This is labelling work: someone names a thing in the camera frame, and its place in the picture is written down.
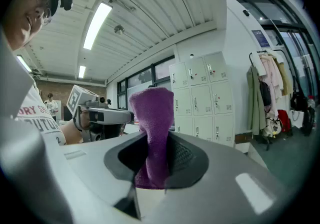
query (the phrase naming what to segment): ceiling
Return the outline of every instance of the ceiling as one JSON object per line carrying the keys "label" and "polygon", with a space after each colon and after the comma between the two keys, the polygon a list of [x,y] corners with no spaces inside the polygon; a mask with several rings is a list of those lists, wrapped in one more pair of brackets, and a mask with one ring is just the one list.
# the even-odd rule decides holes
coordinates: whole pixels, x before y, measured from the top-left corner
{"label": "ceiling", "polygon": [[[91,19],[100,2],[112,6],[91,50],[83,48]],[[217,20],[216,0],[73,0],[70,11],[58,8],[22,50],[41,74],[105,81],[139,55],[162,41],[197,25]],[[124,34],[114,33],[122,25]]]}

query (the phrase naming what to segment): purple cloth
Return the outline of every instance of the purple cloth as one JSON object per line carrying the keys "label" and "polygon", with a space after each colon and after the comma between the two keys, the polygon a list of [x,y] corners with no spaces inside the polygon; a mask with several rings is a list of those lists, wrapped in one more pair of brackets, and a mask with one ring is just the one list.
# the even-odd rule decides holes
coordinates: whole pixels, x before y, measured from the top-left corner
{"label": "purple cloth", "polygon": [[135,176],[135,186],[141,189],[163,189],[169,176],[167,137],[174,122],[174,93],[164,87],[152,87],[136,92],[129,98],[139,120],[140,131],[146,131],[148,156]]}

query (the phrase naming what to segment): green jacket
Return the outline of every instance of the green jacket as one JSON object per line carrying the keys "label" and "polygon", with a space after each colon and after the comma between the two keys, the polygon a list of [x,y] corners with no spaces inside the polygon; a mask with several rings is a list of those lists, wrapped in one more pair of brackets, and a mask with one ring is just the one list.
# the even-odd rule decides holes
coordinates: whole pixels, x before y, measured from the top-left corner
{"label": "green jacket", "polygon": [[248,130],[254,135],[266,127],[265,106],[260,93],[259,76],[256,67],[251,66],[246,73],[249,86]]}

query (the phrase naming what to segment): locker door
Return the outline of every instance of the locker door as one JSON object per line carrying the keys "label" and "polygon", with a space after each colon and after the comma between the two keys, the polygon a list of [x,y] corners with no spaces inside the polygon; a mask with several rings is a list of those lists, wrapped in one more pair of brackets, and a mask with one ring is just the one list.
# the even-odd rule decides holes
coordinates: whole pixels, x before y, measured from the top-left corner
{"label": "locker door", "polygon": [[208,70],[210,82],[227,80],[227,67],[222,52],[204,57],[205,67]]}
{"label": "locker door", "polygon": [[201,139],[212,142],[213,135],[212,117],[195,117],[194,118],[194,135]]}
{"label": "locker door", "polygon": [[216,115],[214,117],[213,142],[232,147],[234,143],[233,131],[233,115]]}
{"label": "locker door", "polygon": [[191,116],[191,102],[189,89],[173,91],[173,111],[175,116]]}
{"label": "locker door", "polygon": [[194,135],[191,117],[176,117],[174,119],[175,132],[187,135]]}
{"label": "locker door", "polygon": [[212,115],[211,96],[208,85],[191,88],[193,114],[195,116]]}
{"label": "locker door", "polygon": [[185,62],[189,85],[207,84],[207,72],[202,58],[193,58]]}
{"label": "locker door", "polygon": [[233,106],[229,82],[215,83],[211,85],[211,88],[214,113],[231,113]]}
{"label": "locker door", "polygon": [[179,63],[169,66],[172,89],[178,89],[188,86],[188,78],[185,63]]}

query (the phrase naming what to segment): red bag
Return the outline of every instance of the red bag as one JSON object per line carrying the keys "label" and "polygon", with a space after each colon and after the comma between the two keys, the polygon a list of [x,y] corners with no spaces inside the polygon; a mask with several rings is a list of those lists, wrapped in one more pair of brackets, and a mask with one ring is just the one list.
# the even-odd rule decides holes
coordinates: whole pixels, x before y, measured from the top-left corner
{"label": "red bag", "polygon": [[281,120],[282,122],[282,132],[290,132],[291,131],[291,121],[288,117],[288,114],[285,110],[282,109],[278,109],[278,118]]}

